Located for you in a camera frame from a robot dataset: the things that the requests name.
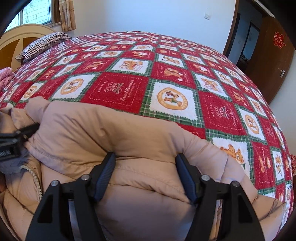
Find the beige checked curtain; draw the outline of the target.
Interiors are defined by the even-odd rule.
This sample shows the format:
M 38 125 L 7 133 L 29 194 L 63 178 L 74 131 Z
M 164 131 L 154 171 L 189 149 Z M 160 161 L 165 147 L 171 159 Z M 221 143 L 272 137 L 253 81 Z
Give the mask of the beige checked curtain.
M 76 29 L 74 2 L 73 0 L 59 0 L 59 11 L 63 32 Z

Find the beige puffer jacket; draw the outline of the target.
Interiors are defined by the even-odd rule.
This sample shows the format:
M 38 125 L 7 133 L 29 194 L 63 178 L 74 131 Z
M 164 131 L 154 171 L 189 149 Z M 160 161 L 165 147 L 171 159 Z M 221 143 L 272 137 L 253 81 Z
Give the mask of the beige puffer jacket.
M 96 213 L 109 240 L 185 239 L 194 207 L 178 177 L 179 153 L 217 182 L 238 181 L 266 240 L 283 224 L 284 203 L 259 195 L 236 160 L 176 123 L 40 96 L 24 109 L 1 109 L 1 133 L 34 123 L 40 127 L 22 148 L 30 153 L 27 162 L 1 182 L 1 217 L 19 240 L 53 180 L 67 183 L 90 173 L 108 152 L 116 154 L 116 165 Z

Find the red patchwork bear bedspread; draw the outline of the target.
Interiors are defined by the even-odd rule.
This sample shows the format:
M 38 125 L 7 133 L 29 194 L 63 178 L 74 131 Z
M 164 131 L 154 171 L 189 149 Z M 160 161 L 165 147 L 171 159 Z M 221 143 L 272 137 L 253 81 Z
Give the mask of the red patchwork bear bedspread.
M 256 85 L 227 57 L 184 39 L 109 32 L 65 40 L 20 66 L 1 107 L 31 97 L 99 104 L 173 121 L 229 154 L 259 194 L 293 210 L 281 128 Z

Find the brown wooden door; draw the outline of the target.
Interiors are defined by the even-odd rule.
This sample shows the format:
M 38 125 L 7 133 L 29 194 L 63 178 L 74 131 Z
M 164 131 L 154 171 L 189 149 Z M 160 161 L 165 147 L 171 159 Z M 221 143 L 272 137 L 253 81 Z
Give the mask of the brown wooden door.
M 285 36 L 286 46 L 282 49 L 273 44 L 275 32 L 280 32 Z M 279 21 L 271 16 L 264 17 L 245 74 L 257 86 L 267 103 L 272 102 L 283 84 L 294 52 L 295 48 Z M 280 78 L 278 68 L 285 70 L 283 78 Z

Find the lilac quilted puffer coat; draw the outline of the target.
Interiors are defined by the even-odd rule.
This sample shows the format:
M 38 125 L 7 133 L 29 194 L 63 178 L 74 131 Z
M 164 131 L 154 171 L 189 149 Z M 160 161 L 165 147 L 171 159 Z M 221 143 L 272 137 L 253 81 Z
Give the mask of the lilac quilted puffer coat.
M 21 151 L 21 155 L 19 157 L 1 161 L 0 163 L 1 173 L 5 175 L 20 173 L 21 166 L 27 162 L 29 158 L 29 154 L 30 154 L 29 151 L 25 149 Z

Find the pink folded blanket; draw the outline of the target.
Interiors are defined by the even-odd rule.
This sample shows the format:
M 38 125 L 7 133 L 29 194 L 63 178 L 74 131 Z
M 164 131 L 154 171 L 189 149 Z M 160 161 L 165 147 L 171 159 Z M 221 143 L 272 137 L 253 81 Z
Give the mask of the pink folded blanket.
M 6 67 L 0 70 L 0 89 L 1 91 L 8 85 L 14 78 L 15 73 L 11 67 Z

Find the window with grey frame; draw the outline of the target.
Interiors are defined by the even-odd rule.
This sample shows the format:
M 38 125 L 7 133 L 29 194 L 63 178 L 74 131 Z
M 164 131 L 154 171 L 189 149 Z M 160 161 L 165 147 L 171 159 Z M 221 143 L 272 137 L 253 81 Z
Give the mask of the window with grey frame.
M 10 22 L 5 31 L 23 24 L 51 25 L 54 20 L 54 2 L 52 0 L 33 0 Z

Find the red paper door decoration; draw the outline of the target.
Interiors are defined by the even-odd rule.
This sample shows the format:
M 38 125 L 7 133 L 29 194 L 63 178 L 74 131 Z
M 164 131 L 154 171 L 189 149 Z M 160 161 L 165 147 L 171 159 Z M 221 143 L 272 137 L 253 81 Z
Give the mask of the red paper door decoration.
M 278 47 L 279 49 L 282 49 L 284 46 L 286 46 L 285 42 L 285 36 L 281 34 L 280 32 L 275 32 L 273 36 L 273 44 Z

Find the cream wooden headboard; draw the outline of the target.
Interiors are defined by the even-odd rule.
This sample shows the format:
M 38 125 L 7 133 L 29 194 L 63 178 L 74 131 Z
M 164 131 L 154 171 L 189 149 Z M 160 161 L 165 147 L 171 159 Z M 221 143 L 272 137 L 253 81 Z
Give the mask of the cream wooden headboard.
M 54 32 L 52 28 L 40 24 L 20 25 L 6 31 L 1 37 L 0 68 L 11 67 L 16 70 L 21 65 L 16 56 L 30 43 Z

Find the striped pillow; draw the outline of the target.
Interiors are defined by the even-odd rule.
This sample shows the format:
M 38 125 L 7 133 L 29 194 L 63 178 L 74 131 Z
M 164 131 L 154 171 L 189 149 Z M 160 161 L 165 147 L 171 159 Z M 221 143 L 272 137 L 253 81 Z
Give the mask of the striped pillow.
M 18 54 L 15 59 L 21 62 L 29 61 L 43 52 L 47 51 L 49 48 L 60 44 L 65 40 L 70 40 L 71 37 L 64 32 L 54 32 L 44 37 L 41 37 L 34 42 L 31 42 L 25 49 Z

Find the red floral fabric bundle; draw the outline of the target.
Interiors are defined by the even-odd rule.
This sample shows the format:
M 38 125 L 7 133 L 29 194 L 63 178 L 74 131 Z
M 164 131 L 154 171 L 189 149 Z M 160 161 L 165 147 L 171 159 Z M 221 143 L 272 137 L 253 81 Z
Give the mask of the red floral fabric bundle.
M 292 175 L 295 176 L 296 173 L 296 155 L 290 154 L 291 170 Z

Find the white wall switch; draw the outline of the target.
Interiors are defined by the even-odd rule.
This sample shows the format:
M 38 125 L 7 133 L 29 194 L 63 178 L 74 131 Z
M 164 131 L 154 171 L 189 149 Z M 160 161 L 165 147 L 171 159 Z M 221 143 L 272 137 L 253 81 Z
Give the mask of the white wall switch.
M 205 14 L 205 15 L 204 15 L 204 18 L 207 19 L 207 20 L 210 20 L 211 16 L 208 15 L 208 14 Z

